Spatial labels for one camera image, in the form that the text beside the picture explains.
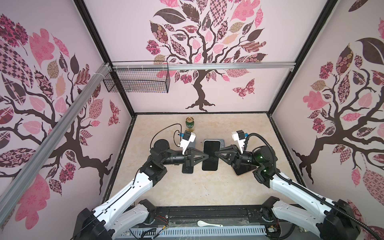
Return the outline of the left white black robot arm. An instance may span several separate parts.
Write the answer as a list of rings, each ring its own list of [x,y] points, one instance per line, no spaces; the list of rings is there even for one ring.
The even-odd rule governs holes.
[[[122,190],[105,203],[89,210],[85,208],[77,217],[74,240],[115,240],[132,227],[155,220],[156,207],[148,200],[133,203],[152,189],[167,173],[166,165],[193,167],[209,158],[209,155],[189,147],[182,140],[182,150],[171,150],[169,142],[161,139],[150,149],[150,155]]]

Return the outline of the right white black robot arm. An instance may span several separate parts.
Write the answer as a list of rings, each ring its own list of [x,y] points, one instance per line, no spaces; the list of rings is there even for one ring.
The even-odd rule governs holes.
[[[308,230],[322,240],[355,240],[360,235],[361,230],[353,221],[353,211],[346,202],[324,198],[281,173],[276,168],[277,157],[268,146],[248,152],[231,145],[215,155],[236,169],[240,166],[255,167],[253,174],[260,184],[298,204],[295,207],[270,197],[265,202],[269,215]]]

